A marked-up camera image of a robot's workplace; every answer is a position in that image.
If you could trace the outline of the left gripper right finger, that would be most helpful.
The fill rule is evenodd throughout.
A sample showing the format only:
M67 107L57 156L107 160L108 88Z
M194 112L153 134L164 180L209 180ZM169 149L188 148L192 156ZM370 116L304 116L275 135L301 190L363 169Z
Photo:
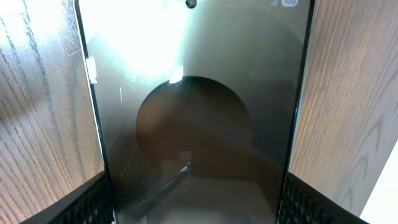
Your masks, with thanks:
M366 224L292 173L285 179L278 223Z

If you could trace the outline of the Galaxy S25 Ultra smartphone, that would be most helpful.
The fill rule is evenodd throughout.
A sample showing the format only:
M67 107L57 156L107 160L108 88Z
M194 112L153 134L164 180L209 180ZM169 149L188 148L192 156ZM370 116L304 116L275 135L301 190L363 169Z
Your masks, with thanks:
M315 1L73 3L117 223L277 223Z

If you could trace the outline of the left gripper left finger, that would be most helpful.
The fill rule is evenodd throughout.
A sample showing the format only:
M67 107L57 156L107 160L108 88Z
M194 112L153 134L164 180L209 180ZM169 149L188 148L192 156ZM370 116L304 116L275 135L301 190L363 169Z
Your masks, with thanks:
M111 193L105 172L24 220L22 224L111 224L115 222Z

